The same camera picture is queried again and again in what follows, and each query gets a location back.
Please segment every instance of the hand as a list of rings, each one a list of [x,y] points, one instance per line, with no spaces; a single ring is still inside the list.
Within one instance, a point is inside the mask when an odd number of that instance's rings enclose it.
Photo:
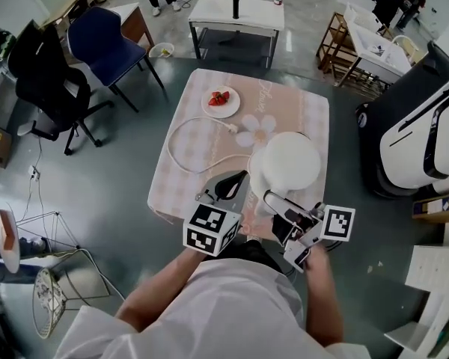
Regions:
[[[322,270],[329,267],[328,252],[322,242],[311,248],[305,264],[306,271]]]

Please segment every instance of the black bottle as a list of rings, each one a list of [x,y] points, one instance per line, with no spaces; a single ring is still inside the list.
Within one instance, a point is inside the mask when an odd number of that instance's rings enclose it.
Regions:
[[[239,0],[233,0],[233,18],[239,19]]]

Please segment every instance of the white plate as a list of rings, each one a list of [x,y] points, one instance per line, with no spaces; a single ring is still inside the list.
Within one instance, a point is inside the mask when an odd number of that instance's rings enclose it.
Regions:
[[[230,92],[230,99],[224,105],[220,106],[208,105],[208,102],[211,100],[211,97],[213,97],[211,95],[212,92],[224,93],[225,91]],[[239,98],[239,94],[233,88],[230,87],[221,86],[209,89],[201,97],[201,107],[203,111],[210,117],[214,118],[231,117],[238,111],[239,105],[241,105],[241,99]]]

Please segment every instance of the blue chair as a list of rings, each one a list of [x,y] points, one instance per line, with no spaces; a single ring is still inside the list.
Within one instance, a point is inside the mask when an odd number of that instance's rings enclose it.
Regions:
[[[121,34],[121,18],[117,13],[92,7],[72,23],[67,36],[70,53],[86,63],[103,85],[120,95],[137,113],[138,109],[116,83],[135,65],[143,70],[141,59],[144,59],[159,86],[165,88],[146,51]]]

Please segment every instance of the black and white marker cube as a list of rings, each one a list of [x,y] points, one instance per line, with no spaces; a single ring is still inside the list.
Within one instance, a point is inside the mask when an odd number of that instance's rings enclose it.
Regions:
[[[183,222],[183,244],[216,257],[238,233],[241,214],[195,201]]]
[[[349,241],[354,213],[355,209],[349,207],[326,205],[320,238]]]

